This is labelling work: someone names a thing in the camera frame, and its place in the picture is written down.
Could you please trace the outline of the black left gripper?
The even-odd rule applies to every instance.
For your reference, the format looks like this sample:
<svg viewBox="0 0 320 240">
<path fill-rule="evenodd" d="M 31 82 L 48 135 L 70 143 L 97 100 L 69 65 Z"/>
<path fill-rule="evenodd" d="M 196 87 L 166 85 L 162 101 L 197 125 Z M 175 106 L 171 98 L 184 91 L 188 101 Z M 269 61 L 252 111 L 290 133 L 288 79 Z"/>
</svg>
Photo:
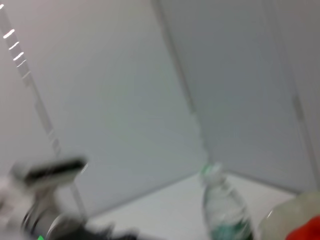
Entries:
<svg viewBox="0 0 320 240">
<path fill-rule="evenodd" d="M 101 229 L 82 227 L 78 230 L 75 240 L 138 240 L 138 233 L 134 231 L 115 232 L 114 226 L 107 226 Z"/>
</svg>

